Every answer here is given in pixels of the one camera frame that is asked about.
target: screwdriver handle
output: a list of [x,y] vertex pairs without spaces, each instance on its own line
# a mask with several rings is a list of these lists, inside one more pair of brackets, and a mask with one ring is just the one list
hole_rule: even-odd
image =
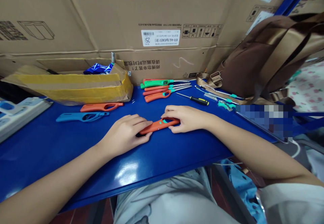
[[173,90],[167,90],[165,92],[160,92],[160,93],[155,93],[152,95],[148,95],[145,96],[144,99],[147,103],[154,101],[156,99],[160,99],[160,98],[167,98],[171,95],[171,93],[173,92]]
[[197,97],[190,97],[190,100],[191,101],[194,101],[200,105],[204,105],[204,106],[208,106],[209,105],[209,102],[206,101],[205,99],[202,99],[202,98],[197,98]]
[[153,91],[146,91],[146,92],[143,92],[143,96],[148,96],[148,95],[152,95],[152,94],[159,93],[159,92],[165,92],[167,90],[169,90],[169,87],[164,88],[164,89],[157,89],[157,90],[153,90]]

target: screwdriver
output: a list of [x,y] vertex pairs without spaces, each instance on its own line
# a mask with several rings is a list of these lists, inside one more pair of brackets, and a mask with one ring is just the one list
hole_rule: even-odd
[[202,98],[198,98],[198,97],[188,97],[191,101],[194,101],[200,105],[204,105],[204,106],[208,106],[209,105],[209,102],[206,101],[205,99],[202,99]]

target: left hand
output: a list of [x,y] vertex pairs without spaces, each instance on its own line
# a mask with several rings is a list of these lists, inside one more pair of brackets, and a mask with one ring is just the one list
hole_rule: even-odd
[[147,121],[138,114],[124,116],[113,124],[97,145],[108,156],[116,157],[124,154],[150,139],[152,132],[142,137],[135,135],[152,123],[152,121]]

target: cardboard box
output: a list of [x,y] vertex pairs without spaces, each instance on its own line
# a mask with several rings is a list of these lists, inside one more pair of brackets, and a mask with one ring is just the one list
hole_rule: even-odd
[[283,0],[233,0],[217,46],[237,46],[246,37],[250,27],[255,26],[263,17],[264,12],[274,14],[282,2]]
[[324,0],[300,0],[291,11],[291,15],[324,12]]
[[109,65],[110,59],[43,59],[38,62],[60,74],[51,75],[46,70],[25,65],[2,81],[25,86],[67,106],[131,99],[133,85],[121,60],[115,61],[109,75],[83,75],[83,71],[95,63]]
[[216,45],[232,2],[1,1],[9,5],[0,9],[0,42],[2,52],[11,54],[209,47]]
[[[283,0],[234,0],[225,21],[218,47],[237,46],[250,28],[274,14]],[[324,12],[324,0],[301,0],[290,15]]]
[[[246,21],[250,14],[274,12],[283,0],[1,1],[7,5],[0,8],[0,53],[9,61],[107,58],[114,51],[139,84],[143,78],[177,79],[204,71],[216,46],[236,46],[244,38],[253,23]],[[255,5],[261,7],[253,12]],[[0,75],[14,71],[6,59],[3,66],[0,58]],[[153,60],[160,61],[158,69],[158,64],[133,67]]]

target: cable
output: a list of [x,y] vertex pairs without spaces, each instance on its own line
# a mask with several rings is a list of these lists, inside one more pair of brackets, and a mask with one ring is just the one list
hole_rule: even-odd
[[220,165],[220,166],[232,166],[232,165],[238,165],[243,163],[232,163],[232,164],[220,164],[220,163],[213,163],[214,165]]
[[294,141],[294,140],[289,141],[289,142],[290,142],[290,143],[293,143],[294,145],[297,146],[297,151],[296,151],[296,153],[293,154],[293,155],[291,156],[292,158],[295,158],[295,157],[298,156],[298,154],[300,153],[300,145],[299,145],[296,141]]

